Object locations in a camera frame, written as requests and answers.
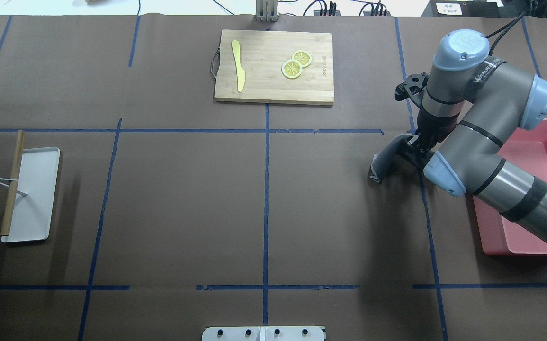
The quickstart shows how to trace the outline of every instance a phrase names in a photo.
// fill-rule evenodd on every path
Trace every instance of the robotic arm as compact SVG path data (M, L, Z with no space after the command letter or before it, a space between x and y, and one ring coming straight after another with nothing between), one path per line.
M477 31L446 35L429 75L410 75L397 86L396 100L410 97L419 108L418 129L388 148L451 195L470 192L547 242L547 184L497 154L514 130L534 129L547 114L547 81L488 56L488 49ZM464 101L473 106L457 124ZM375 158L371 171L389 161ZM371 178L382 181L383 169Z

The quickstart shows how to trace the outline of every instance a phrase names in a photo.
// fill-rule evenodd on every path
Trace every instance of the white tray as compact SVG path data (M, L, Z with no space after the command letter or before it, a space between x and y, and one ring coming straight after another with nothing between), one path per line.
M27 196L16 195L10 235L3 235L2 242L48 238L60 157L57 147L23 150L18 190Z

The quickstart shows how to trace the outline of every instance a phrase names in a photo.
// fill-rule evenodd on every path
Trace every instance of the gray cloth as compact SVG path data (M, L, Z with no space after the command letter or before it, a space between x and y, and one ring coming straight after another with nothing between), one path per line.
M400 134L394 138L387 145L387 147L385 147L385 149L383 149L380 153L375 154L375 157L372 159L372 164L370 165L370 179L374 182L382 183L387 171L389 170L389 167L391 166L393 157L395 157L397 151L399 150L399 147L408 138L412 138L412 136L414 135Z

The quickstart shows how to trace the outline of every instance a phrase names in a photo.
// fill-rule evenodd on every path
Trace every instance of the white floor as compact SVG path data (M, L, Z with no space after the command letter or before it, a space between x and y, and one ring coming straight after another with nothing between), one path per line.
M255 13L254 0L218 0L234 14ZM395 17L420 17L428 0L387 0L383 3ZM212 0L141 0L141 14L225 15ZM355 0L336 0L337 10L344 16L356 16L364 5ZM302 15L310 0L280 3L280 13ZM0 0L0 15L135 15L139 0ZM315 4L311 9L319 9Z

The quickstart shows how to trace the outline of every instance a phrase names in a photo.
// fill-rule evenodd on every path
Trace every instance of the blue joint cap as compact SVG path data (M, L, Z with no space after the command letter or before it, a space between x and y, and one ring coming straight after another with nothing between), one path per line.
M547 81L535 75L526 109L520 121L520 128L535 129L545 116L547 116Z
M450 166L446 158L439 151L433 154L431 160L425 165L423 172L427 179L450 193L453 197L459 197L466 193L466 188L461 179L459 179L455 170L452 169L452 166Z
M471 69L486 60L488 39L478 31L462 29L448 33L433 56L433 66L443 71Z

